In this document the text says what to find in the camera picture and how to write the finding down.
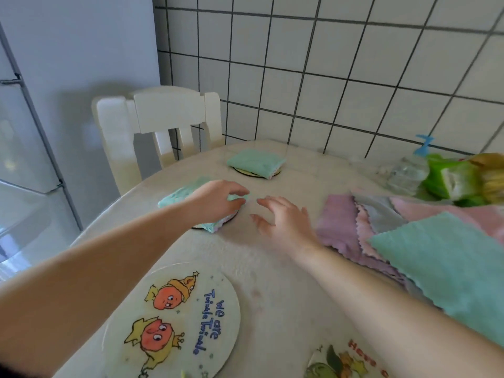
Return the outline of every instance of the refrigerator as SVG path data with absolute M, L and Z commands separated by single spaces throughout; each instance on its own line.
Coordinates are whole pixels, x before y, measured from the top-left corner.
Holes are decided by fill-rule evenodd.
M 152 0 L 0 0 L 0 281 L 119 197 L 93 97 L 158 85 Z M 160 169 L 150 135 L 135 151 L 143 177 Z

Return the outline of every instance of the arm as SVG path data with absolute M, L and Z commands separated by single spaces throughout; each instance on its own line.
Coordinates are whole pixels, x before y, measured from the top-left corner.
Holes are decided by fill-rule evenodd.
M 212 181 L 182 203 L 140 217 L 0 285 L 0 362 L 52 376 L 192 226 L 239 209 L 249 191 Z
M 306 209 L 282 197 L 258 203 L 275 215 L 274 225 L 252 215 L 259 232 L 318 281 L 396 376 L 504 374 L 499 345 L 320 245 Z

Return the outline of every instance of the plastic bottle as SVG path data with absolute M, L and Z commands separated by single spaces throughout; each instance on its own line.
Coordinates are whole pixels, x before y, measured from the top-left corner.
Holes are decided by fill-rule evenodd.
M 429 164 L 426 156 L 429 153 L 428 145 L 434 140 L 427 135 L 417 135 L 425 142 L 412 155 L 405 156 L 392 170 L 387 181 L 387 187 L 400 195 L 414 196 L 418 187 L 429 175 Z

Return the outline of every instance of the left hand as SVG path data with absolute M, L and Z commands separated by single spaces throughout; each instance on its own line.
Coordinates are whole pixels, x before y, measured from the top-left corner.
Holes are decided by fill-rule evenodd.
M 228 195 L 244 196 L 250 191 L 234 181 L 212 180 L 187 197 L 189 220 L 192 225 L 213 223 L 231 215 L 245 204 L 245 199 L 228 201 Z

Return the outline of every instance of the pink cloth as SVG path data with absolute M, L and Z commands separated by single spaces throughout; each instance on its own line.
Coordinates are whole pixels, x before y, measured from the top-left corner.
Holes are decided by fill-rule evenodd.
M 368 243 L 368 240 L 375 235 L 369 223 L 368 212 L 363 206 L 359 204 L 357 204 L 357 212 L 357 236 L 359 239 L 360 247 L 362 248 L 362 253 L 369 257 L 385 261 L 380 256 L 380 254 L 376 252 L 376 250 Z
M 404 277 L 385 261 L 362 252 L 357 236 L 357 207 L 351 195 L 329 195 L 317 224 L 323 245 L 335 248 L 346 259 L 381 272 L 401 284 Z
M 418 221 L 450 212 L 465 223 L 474 225 L 488 236 L 504 245 L 504 216 L 496 206 L 459 208 L 455 206 L 431 206 L 429 204 L 412 203 L 400 197 L 391 197 L 395 210 L 408 221 Z

